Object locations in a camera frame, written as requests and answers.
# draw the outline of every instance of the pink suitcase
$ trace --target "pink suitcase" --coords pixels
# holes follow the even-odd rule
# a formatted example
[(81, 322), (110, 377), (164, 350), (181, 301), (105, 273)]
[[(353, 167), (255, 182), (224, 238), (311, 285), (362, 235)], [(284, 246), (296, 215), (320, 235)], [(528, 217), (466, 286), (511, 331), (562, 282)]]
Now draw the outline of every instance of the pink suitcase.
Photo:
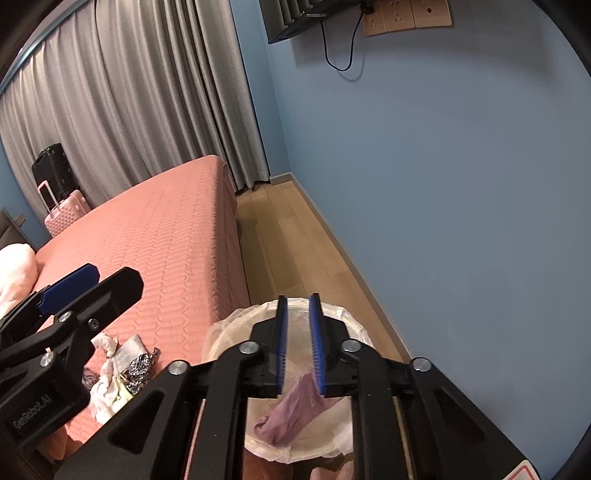
[[(49, 191), (49, 195), (54, 202), (55, 206), (52, 208), (50, 208), (49, 205), (45, 203), (45, 200), (43, 200), (43, 195), (41, 195), (41, 189), (43, 188), (46, 188)], [(37, 191), (39, 192), (39, 196), (41, 197), (41, 200), (43, 200), (43, 204), (49, 214), (45, 217), (45, 226), (52, 237), (56, 237), (75, 221), (90, 212), (90, 207), (88, 206), (86, 199), (82, 196), (80, 190), (74, 190), (70, 193), (68, 198), (61, 202), (57, 201), (47, 181), (42, 181), (37, 187)]]

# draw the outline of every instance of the gray curtain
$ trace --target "gray curtain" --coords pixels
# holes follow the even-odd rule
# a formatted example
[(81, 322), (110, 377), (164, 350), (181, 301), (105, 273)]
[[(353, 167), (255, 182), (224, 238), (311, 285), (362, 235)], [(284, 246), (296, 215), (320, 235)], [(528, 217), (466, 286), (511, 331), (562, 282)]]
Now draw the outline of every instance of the gray curtain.
[(94, 205), (207, 154), (237, 189), (269, 179), (229, 0), (91, 0), (0, 98), (0, 137), (41, 218), (31, 164), (55, 142)]

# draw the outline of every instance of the purple cloth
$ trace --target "purple cloth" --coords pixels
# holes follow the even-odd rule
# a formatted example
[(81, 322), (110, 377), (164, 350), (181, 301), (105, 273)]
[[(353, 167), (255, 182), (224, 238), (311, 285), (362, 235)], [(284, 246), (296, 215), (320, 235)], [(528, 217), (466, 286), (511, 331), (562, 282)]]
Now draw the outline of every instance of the purple cloth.
[(339, 400), (319, 395), (312, 372), (305, 373), (279, 405), (258, 420), (255, 434), (270, 445), (289, 445), (304, 427)]

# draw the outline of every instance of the suitcase handle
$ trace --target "suitcase handle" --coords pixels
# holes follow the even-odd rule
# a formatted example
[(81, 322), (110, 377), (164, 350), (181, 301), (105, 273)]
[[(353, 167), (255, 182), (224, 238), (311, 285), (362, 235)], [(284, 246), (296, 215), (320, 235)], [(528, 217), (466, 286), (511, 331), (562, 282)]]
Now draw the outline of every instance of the suitcase handle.
[(43, 205), (45, 205), (45, 208), (46, 208), (46, 210), (47, 210), (47, 213), (49, 213), (49, 216), (50, 216), (51, 218), (54, 218), (54, 217), (53, 217), (53, 213), (51, 212), (51, 209), (49, 208), (49, 205), (48, 205), (48, 204), (45, 202), (45, 198), (43, 198), (43, 195), (41, 194), (41, 189), (42, 189), (43, 187), (47, 187), (47, 190), (49, 190), (49, 195), (51, 196), (51, 199), (53, 200), (53, 203), (56, 205), (56, 207), (57, 207), (57, 211), (58, 211), (58, 212), (61, 212), (61, 210), (60, 210), (60, 204), (58, 203), (58, 201), (57, 201), (57, 199), (56, 199), (56, 196), (55, 196), (55, 195), (53, 195), (53, 191), (52, 191), (51, 187), (49, 186), (49, 183), (47, 183), (47, 180), (43, 180), (43, 181), (42, 181), (42, 182), (39, 184), (39, 186), (37, 187), (37, 193), (38, 193), (38, 194), (39, 194), (39, 196), (41, 197), (41, 200), (43, 201)]

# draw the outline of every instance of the power socket panel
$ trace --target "power socket panel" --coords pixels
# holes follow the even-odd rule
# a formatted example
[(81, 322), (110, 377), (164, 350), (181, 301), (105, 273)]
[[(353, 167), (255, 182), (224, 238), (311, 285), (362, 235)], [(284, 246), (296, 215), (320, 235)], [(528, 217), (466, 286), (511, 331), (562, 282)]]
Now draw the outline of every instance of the power socket panel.
[(374, 13), (363, 16), (363, 33), (366, 37), (370, 37), (372, 35), (379, 35), (380, 33), (386, 32), (382, 1), (376, 0), (374, 2)]
[(447, 0), (410, 0), (417, 28), (451, 27), (452, 13)]
[(415, 28), (413, 9), (410, 0), (380, 0), (386, 31), (409, 30)]

